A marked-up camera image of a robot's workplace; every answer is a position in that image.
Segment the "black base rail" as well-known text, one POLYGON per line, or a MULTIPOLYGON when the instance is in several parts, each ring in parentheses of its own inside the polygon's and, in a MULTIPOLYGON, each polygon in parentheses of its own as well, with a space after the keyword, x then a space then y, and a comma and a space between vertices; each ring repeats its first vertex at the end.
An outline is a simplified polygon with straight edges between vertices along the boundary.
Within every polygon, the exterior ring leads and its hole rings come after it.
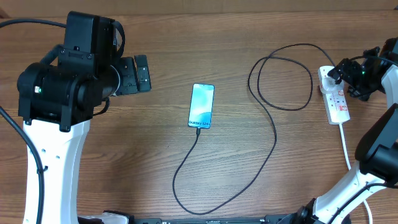
POLYGON ((100 215, 81 215, 77 217, 79 224, 104 223, 104 224, 273 224, 273 223, 322 223, 317 220, 305 221, 296 213, 289 215, 266 215, 257 218, 214 218, 214 219, 171 219, 160 218, 135 218, 128 213, 105 210, 100 215))

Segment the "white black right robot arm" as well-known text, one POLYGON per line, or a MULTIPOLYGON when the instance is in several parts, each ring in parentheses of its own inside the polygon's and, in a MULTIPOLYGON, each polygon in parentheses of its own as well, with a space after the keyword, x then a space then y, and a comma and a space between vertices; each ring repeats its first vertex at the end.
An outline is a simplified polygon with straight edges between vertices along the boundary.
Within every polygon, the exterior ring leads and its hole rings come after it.
POLYGON ((351 223, 350 213, 372 194, 397 188, 397 39, 387 39, 383 47, 366 50, 358 57, 344 58, 335 66, 318 69, 320 89, 331 124, 339 112, 346 112, 343 86, 362 101, 375 91, 385 94, 387 111, 361 138, 355 151, 356 162, 327 193, 312 199, 297 212, 284 217, 266 217, 269 223, 351 223))

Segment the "white power strip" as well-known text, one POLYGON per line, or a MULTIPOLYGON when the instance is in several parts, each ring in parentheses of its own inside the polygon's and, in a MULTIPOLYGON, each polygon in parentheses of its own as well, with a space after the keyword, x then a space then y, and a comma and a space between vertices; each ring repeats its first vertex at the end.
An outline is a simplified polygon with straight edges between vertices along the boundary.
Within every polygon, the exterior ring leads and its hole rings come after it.
MULTIPOLYGON (((318 79, 327 76, 333 66, 322 66, 318 69, 318 79)), ((330 94, 322 94, 329 124, 339 125, 350 120, 344 89, 330 94)))

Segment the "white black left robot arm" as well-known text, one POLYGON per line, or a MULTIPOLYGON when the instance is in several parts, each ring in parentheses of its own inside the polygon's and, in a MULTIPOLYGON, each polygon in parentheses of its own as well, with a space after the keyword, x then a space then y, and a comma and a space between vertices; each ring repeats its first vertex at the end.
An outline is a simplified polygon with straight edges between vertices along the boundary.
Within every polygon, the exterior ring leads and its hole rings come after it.
POLYGON ((124 29, 107 17, 70 12, 64 42, 17 80, 18 125, 3 117, 27 146, 24 223, 133 223, 128 213, 106 210, 79 216, 80 159, 96 107, 113 96, 151 90, 145 55, 125 57, 124 29))

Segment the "blue Galaxy smartphone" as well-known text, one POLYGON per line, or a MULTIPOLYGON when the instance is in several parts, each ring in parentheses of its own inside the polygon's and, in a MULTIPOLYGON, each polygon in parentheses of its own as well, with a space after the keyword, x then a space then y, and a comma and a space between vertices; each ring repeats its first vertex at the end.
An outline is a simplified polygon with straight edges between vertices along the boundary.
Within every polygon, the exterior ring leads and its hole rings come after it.
POLYGON ((188 126, 191 128, 210 129, 213 112, 215 86, 195 83, 192 88, 188 126))

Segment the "white charger plug adapter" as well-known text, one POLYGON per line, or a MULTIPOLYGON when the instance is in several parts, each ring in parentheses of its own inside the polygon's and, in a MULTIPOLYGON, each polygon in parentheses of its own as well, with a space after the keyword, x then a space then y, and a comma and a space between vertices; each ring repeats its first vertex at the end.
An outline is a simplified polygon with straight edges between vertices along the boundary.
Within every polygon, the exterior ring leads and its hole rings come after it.
POLYGON ((320 79, 320 91, 323 94, 330 94, 335 91, 341 91, 344 88, 344 82, 336 84, 336 80, 329 76, 321 77, 320 79))

